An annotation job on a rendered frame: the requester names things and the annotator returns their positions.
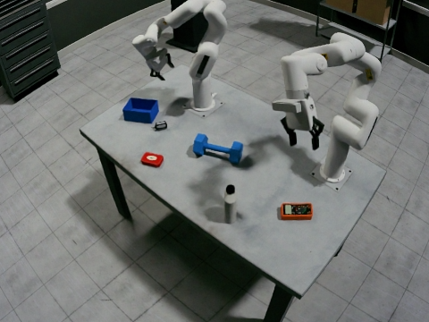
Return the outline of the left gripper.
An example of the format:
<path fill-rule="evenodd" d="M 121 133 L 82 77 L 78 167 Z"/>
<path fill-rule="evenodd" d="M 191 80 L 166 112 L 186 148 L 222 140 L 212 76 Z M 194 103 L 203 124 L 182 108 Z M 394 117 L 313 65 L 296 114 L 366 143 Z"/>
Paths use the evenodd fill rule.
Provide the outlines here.
<path fill-rule="evenodd" d="M 315 104 L 311 97 L 304 98 L 297 103 L 301 105 L 301 112 L 297 114 L 286 112 L 286 116 L 281 119 L 283 128 L 289 134 L 290 146 L 297 144 L 295 130 L 309 131 L 313 137 L 311 139 L 312 149 L 316 150 L 319 148 L 318 136 L 323 132 L 324 124 L 317 119 Z"/>

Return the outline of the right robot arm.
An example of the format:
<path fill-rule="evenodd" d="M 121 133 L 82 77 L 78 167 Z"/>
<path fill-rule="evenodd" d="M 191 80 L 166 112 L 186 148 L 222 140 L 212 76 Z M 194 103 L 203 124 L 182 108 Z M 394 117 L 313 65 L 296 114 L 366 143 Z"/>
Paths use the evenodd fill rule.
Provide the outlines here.
<path fill-rule="evenodd" d="M 217 93 L 212 94 L 211 70 L 218 56 L 220 42 L 227 30 L 227 21 L 223 16 L 225 11 L 226 4 L 221 0 L 188 0 L 167 16 L 152 23 L 145 36 L 139 35 L 132 41 L 132 45 L 145 59 L 154 59 L 153 62 L 159 64 L 168 52 L 166 48 L 162 50 L 155 48 L 161 32 L 168 27 L 176 29 L 197 13 L 204 13 L 209 25 L 189 67 L 193 88 L 191 108 L 198 112 L 207 112 L 215 107 L 213 98 Z"/>

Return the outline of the red tin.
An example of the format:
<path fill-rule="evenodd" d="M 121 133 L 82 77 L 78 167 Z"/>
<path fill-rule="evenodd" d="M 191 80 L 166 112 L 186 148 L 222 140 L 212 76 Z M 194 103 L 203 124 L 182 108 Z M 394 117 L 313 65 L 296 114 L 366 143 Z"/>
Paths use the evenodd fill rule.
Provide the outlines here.
<path fill-rule="evenodd" d="M 141 158 L 141 163 L 143 165 L 150 165 L 153 167 L 160 167 L 163 161 L 164 161 L 164 158 L 162 155 L 157 155 L 149 152 L 146 152 Z"/>

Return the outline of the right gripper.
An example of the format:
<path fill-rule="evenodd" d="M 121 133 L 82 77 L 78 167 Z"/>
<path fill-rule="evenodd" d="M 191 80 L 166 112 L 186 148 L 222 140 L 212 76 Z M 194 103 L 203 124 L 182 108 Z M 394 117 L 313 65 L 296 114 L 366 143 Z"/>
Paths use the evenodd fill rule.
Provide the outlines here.
<path fill-rule="evenodd" d="M 160 71 L 163 69 L 163 67 L 166 65 L 167 62 L 168 62 L 167 64 L 171 68 L 174 68 L 174 65 L 172 64 L 172 61 L 171 61 L 170 53 L 167 53 L 159 64 L 154 64 L 153 60 L 154 59 L 145 60 L 145 62 L 147 63 L 147 66 L 151 70 L 150 77 L 158 77 L 160 81 L 165 81 L 165 78 L 162 75 L 160 75 Z M 154 75 L 154 71 L 157 75 Z"/>

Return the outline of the blue dumbbell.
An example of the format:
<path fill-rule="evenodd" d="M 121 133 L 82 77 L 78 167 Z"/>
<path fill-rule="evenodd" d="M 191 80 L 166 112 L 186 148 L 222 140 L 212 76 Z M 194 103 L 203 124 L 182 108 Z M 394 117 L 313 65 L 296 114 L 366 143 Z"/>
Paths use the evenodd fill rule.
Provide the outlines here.
<path fill-rule="evenodd" d="M 196 155 L 203 156 L 206 149 L 211 149 L 218 152 L 223 152 L 226 154 L 230 154 L 229 160 L 231 163 L 239 164 L 243 145 L 241 142 L 234 141 L 231 148 L 225 148 L 221 146 L 216 146 L 213 144 L 208 144 L 208 137 L 205 134 L 198 134 L 194 140 L 193 152 Z"/>

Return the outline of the blue open bin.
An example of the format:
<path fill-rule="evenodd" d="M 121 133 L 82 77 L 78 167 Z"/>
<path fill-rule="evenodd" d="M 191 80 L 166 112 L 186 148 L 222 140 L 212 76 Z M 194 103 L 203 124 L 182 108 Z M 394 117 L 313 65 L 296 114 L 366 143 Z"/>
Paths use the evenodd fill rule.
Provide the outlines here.
<path fill-rule="evenodd" d="M 159 112 L 158 101 L 131 97 L 122 112 L 124 121 L 152 124 Z"/>

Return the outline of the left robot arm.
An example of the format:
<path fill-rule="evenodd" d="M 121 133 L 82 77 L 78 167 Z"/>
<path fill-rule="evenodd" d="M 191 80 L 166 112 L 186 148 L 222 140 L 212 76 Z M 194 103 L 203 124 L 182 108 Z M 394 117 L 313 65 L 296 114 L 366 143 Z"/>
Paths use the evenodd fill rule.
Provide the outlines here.
<path fill-rule="evenodd" d="M 320 167 L 322 178 L 331 183 L 341 182 L 345 176 L 343 168 L 349 146 L 362 150 L 374 128 L 379 110 L 367 97 L 381 74 L 380 61 L 366 52 L 360 40 L 341 32 L 335 33 L 329 45 L 303 49 L 282 57 L 286 98 L 272 102 L 273 111 L 301 112 L 301 105 L 297 102 L 312 96 L 307 76 L 321 75 L 327 67 L 344 64 L 363 72 L 353 80 L 343 105 L 344 111 L 363 126 L 340 114 L 332 119 L 329 148 L 325 162 Z"/>

